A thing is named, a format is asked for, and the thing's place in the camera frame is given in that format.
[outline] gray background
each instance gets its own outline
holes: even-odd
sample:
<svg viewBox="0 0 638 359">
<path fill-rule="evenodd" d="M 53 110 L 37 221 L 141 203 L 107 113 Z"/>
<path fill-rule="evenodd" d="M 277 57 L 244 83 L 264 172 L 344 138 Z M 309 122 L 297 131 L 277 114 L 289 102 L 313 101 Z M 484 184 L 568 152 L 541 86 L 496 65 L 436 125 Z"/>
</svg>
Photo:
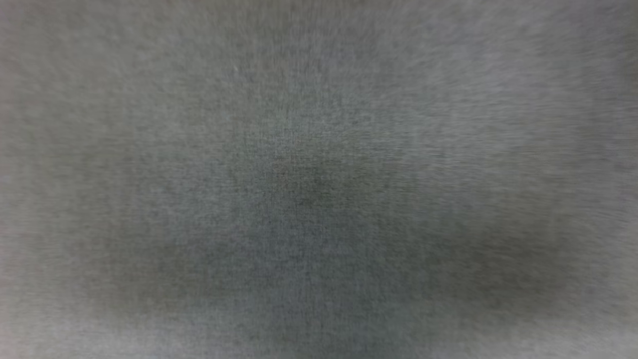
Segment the gray background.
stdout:
<svg viewBox="0 0 638 359">
<path fill-rule="evenodd" d="M 624 0 L 0 0 L 0 358 L 637 358 Z"/>
</svg>

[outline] blurry gray textile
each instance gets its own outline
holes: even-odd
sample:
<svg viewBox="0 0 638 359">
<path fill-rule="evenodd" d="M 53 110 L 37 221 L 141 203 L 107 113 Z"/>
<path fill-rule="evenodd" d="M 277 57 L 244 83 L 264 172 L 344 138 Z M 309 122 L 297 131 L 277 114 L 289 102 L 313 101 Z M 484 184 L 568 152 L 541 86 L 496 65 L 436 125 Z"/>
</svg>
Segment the blurry gray textile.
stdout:
<svg viewBox="0 0 638 359">
<path fill-rule="evenodd" d="M 638 358 L 631 0 L 0 0 L 0 358 Z"/>
</svg>

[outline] fabric surface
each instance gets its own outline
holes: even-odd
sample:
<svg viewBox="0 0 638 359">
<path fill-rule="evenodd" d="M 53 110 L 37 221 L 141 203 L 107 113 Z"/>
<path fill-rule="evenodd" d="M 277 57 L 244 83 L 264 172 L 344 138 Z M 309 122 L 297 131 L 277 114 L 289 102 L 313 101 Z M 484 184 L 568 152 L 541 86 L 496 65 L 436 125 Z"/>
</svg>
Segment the fabric surface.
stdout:
<svg viewBox="0 0 638 359">
<path fill-rule="evenodd" d="M 0 358 L 638 358 L 631 0 L 0 0 Z"/>
</svg>

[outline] gray surface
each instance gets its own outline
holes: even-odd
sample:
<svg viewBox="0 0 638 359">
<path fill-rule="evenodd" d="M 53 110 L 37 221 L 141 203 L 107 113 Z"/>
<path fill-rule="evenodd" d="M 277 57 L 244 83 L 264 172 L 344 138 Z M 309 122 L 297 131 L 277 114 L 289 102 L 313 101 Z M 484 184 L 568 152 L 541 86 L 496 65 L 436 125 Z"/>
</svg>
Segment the gray surface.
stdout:
<svg viewBox="0 0 638 359">
<path fill-rule="evenodd" d="M 0 0 L 0 358 L 638 358 L 634 10 Z"/>
</svg>

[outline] textured surface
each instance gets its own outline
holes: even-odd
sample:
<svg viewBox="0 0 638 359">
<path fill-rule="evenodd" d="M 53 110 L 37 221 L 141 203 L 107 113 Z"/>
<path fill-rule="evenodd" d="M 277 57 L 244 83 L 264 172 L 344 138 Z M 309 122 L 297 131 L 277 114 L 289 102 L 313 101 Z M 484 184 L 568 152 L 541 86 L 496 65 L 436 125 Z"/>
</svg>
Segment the textured surface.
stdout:
<svg viewBox="0 0 638 359">
<path fill-rule="evenodd" d="M 624 0 L 0 0 L 0 357 L 638 358 Z"/>
</svg>

